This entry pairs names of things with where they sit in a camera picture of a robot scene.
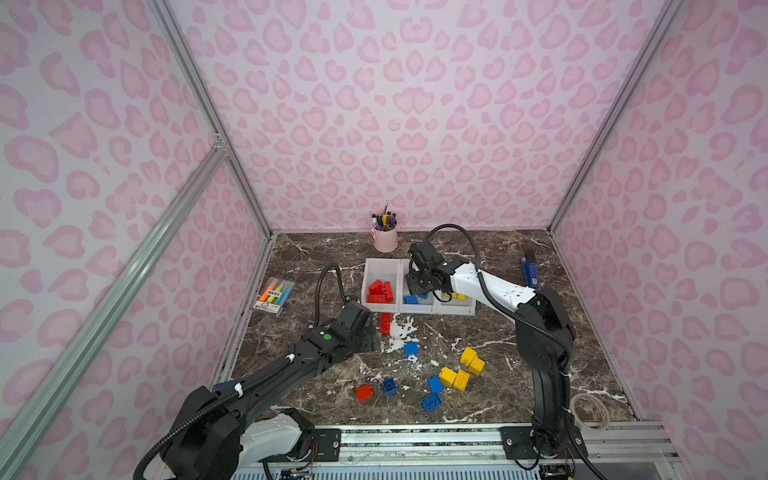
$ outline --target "pen holder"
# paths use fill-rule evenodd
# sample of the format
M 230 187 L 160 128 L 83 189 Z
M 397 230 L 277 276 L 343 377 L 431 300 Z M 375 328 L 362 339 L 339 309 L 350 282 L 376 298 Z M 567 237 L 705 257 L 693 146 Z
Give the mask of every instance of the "pen holder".
M 384 232 L 371 227 L 373 246 L 381 253 L 389 253 L 397 248 L 397 226 L 389 232 Z

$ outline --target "orange highlighter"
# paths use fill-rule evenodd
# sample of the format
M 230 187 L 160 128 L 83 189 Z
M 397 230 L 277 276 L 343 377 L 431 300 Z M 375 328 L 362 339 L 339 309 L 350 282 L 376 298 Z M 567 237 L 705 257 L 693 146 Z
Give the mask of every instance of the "orange highlighter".
M 273 290 L 275 288 L 275 285 L 277 285 L 277 282 L 272 282 L 272 285 L 269 285 L 266 290 L 264 290 L 264 294 L 259 298 L 260 302 L 265 302 L 267 297 L 269 297 L 270 290 Z

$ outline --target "divided storage bin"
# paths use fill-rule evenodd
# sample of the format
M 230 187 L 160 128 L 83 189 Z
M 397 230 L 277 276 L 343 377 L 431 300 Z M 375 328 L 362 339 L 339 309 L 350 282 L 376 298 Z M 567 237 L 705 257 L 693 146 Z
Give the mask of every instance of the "divided storage bin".
M 435 315 L 475 315 L 475 299 L 452 298 L 448 303 L 438 302 L 432 294 L 426 299 L 419 298 L 418 304 L 406 303 L 405 296 L 410 295 L 406 284 L 410 259 L 366 258 L 366 270 L 362 275 L 361 303 L 372 312 L 383 313 L 425 313 Z M 381 280 L 392 284 L 395 294 L 394 303 L 368 303 L 368 287 Z

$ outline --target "vented metal panel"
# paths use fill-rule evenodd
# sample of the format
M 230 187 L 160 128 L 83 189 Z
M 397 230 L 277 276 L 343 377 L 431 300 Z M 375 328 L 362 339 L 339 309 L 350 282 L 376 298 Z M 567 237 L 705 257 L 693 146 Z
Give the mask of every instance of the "vented metal panel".
M 280 469 L 272 468 L 280 477 Z M 239 470 L 233 480 L 266 480 L 261 468 Z M 538 469 L 526 472 L 517 466 L 403 466 L 319 467 L 313 480 L 541 480 Z

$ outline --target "black mounting plate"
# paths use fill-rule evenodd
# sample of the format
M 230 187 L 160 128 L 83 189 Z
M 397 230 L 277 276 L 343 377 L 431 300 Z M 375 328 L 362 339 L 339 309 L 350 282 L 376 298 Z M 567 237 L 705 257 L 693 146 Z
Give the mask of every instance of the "black mounting plate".
M 504 447 L 504 455 L 507 460 L 535 460 L 538 454 L 533 449 L 533 439 L 531 438 L 531 427 L 501 427 L 499 432 L 502 434 L 502 447 Z M 587 446 L 584 443 L 584 439 L 581 437 L 581 432 L 578 429 L 574 429 L 574 437 L 581 441 L 579 445 L 580 450 L 583 451 L 587 457 Z M 571 451 L 576 455 L 576 449 L 571 445 Z M 565 452 L 561 452 L 555 458 L 565 458 Z
M 338 462 L 339 450 L 341 449 L 341 430 L 339 429 L 315 429 L 313 441 L 317 444 L 317 458 L 315 462 Z M 303 458 L 302 463 L 307 463 L 309 457 Z M 265 458 L 263 462 L 269 463 L 289 463 L 294 462 L 285 455 L 273 455 Z

